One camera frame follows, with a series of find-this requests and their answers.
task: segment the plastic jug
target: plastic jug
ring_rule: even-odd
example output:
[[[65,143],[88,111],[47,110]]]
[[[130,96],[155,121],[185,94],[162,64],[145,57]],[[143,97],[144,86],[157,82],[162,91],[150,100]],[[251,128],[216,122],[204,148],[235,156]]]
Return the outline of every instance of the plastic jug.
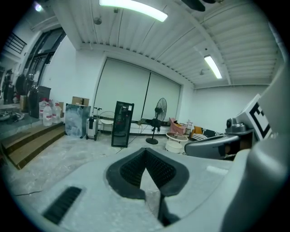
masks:
[[[51,126],[53,124],[53,111],[49,106],[49,103],[46,103],[46,107],[43,110],[43,125]]]
[[[43,119],[44,108],[46,107],[46,104],[46,98],[43,98],[42,101],[39,103],[39,119]]]
[[[53,101],[52,100],[49,100],[48,102],[49,102],[50,108],[53,108]]]
[[[53,123],[60,123],[61,110],[59,103],[55,103],[55,106],[53,107]]]

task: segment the white stool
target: white stool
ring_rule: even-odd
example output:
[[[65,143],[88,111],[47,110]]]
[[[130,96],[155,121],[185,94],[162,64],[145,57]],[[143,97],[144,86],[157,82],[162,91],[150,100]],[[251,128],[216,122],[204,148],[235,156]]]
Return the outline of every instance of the white stool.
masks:
[[[180,153],[182,145],[179,142],[168,140],[165,144],[165,149],[173,153]]]

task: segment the black equipment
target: black equipment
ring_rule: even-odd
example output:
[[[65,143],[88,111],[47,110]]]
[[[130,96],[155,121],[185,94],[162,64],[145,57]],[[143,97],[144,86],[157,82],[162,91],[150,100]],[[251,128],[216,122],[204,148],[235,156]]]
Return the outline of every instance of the black equipment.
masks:
[[[15,83],[15,89],[18,95],[27,95],[33,84],[33,78],[25,77],[23,73],[19,74]]]
[[[32,86],[28,93],[29,115],[39,118],[39,103],[43,98],[49,99],[51,88],[44,86]]]
[[[153,127],[152,129],[153,135],[152,135],[152,138],[146,139],[147,143],[154,144],[154,145],[158,144],[158,140],[154,139],[154,133],[155,133],[156,128],[158,132],[160,131],[160,126],[166,116],[166,111],[167,111],[167,102],[165,98],[161,98],[158,101],[157,106],[155,108],[155,118],[152,119],[150,123],[150,125]]]
[[[127,147],[134,104],[117,101],[112,131],[112,147]]]

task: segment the chair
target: chair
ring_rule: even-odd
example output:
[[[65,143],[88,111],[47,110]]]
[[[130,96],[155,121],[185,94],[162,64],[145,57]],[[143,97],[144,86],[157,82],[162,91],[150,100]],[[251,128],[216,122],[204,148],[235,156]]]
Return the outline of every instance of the chair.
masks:
[[[99,121],[103,124],[103,131],[105,129],[105,125],[111,125],[112,126],[111,134],[112,134],[114,116],[115,116],[115,113],[112,111],[105,111],[99,115]]]
[[[170,132],[179,133],[181,135],[185,133],[186,127],[179,124],[175,124],[174,123],[176,121],[175,118],[169,118],[169,121],[170,121]]]

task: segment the suitcase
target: suitcase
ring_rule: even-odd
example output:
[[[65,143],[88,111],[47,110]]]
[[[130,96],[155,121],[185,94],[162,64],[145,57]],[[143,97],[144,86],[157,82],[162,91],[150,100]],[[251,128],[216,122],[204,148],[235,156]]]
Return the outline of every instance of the suitcase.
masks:
[[[91,116],[87,119],[87,135],[86,139],[94,139],[97,140],[97,133],[98,133],[98,126],[99,126],[99,116]]]

